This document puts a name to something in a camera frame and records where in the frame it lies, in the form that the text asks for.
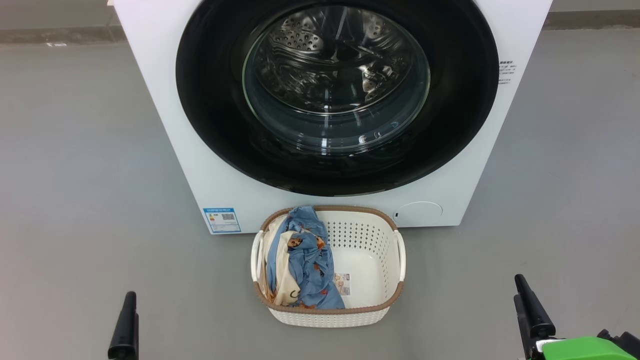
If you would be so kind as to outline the blue energy label sticker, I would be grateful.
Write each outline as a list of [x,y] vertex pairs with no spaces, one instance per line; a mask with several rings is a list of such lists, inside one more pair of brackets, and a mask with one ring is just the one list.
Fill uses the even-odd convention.
[[236,234],[242,232],[242,228],[234,208],[203,208],[202,212],[212,235]]

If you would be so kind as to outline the cream garment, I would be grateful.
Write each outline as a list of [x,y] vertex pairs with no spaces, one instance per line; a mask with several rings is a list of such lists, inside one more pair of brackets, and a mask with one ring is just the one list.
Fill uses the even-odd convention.
[[278,306],[292,306],[300,295],[300,286],[290,271],[290,247],[300,241],[291,238],[294,231],[282,228],[287,219],[287,215],[281,215],[267,226],[257,252],[259,289],[270,303]]

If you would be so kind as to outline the cream perforated laundry basket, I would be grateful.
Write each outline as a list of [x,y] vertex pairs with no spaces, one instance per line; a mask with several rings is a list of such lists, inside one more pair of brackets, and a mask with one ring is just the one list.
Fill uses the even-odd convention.
[[258,299],[280,322],[309,328],[352,328],[381,321],[403,291],[406,249],[403,237],[389,216],[373,208],[343,205],[315,207],[327,228],[336,272],[350,275],[350,296],[342,296],[345,309],[302,309],[270,303],[259,289],[256,275],[262,233],[279,215],[270,215],[254,236],[250,274]]

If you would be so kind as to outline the stainless steel washing machine drum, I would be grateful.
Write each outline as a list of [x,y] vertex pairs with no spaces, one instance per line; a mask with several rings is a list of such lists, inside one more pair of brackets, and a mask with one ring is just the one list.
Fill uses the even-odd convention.
[[366,152],[418,117],[431,87],[425,51],[374,11],[314,6],[278,18],[244,60],[243,93],[275,137],[312,153]]

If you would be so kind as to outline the round filter cover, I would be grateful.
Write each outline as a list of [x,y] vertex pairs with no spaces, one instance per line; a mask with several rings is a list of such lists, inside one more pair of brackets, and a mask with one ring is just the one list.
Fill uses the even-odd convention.
[[434,202],[407,203],[393,213],[395,223],[407,227],[422,227],[433,223],[442,215],[442,207]]

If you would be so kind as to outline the printed text label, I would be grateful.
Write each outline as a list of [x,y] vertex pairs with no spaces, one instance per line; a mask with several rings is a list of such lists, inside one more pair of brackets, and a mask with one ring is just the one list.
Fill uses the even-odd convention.
[[517,73],[517,69],[518,65],[513,60],[500,61],[498,84],[510,84]]

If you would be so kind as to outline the blue cartoon print garment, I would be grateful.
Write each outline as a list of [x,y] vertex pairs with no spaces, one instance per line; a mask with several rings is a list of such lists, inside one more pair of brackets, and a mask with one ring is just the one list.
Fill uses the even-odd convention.
[[289,248],[289,269],[300,287],[297,302],[287,307],[311,310],[342,310],[345,303],[334,284],[335,264],[329,244],[329,232],[311,206],[287,210],[281,226],[294,231]]

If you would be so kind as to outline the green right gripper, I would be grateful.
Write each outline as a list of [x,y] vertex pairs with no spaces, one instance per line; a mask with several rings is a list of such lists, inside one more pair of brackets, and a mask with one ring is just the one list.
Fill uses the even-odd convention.
[[544,339],[556,335],[556,327],[531,289],[525,276],[516,274],[514,307],[523,352],[530,360],[636,360],[613,342],[594,336]]

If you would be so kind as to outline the white front-load washing machine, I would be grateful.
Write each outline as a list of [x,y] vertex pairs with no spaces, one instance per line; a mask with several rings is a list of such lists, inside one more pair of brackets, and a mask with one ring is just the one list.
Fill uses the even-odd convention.
[[186,24],[201,2],[113,0],[201,216],[206,222],[204,208],[233,208],[241,228],[236,234],[256,233],[271,214],[304,206],[372,208],[390,217],[397,227],[412,228],[395,222],[395,210],[413,202],[433,202],[442,207],[442,215],[422,227],[461,224],[553,4],[553,0],[474,0],[497,39],[498,65],[512,60],[518,69],[510,84],[498,82],[487,121],[458,155],[429,175],[394,189],[354,196],[315,196],[272,187],[238,171],[214,153],[192,127],[178,94],[176,61]]

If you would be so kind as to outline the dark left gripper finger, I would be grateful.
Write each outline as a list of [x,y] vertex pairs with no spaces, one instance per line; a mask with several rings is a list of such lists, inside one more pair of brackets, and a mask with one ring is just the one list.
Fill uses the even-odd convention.
[[139,360],[138,323],[137,294],[129,291],[126,293],[110,340],[108,360]]

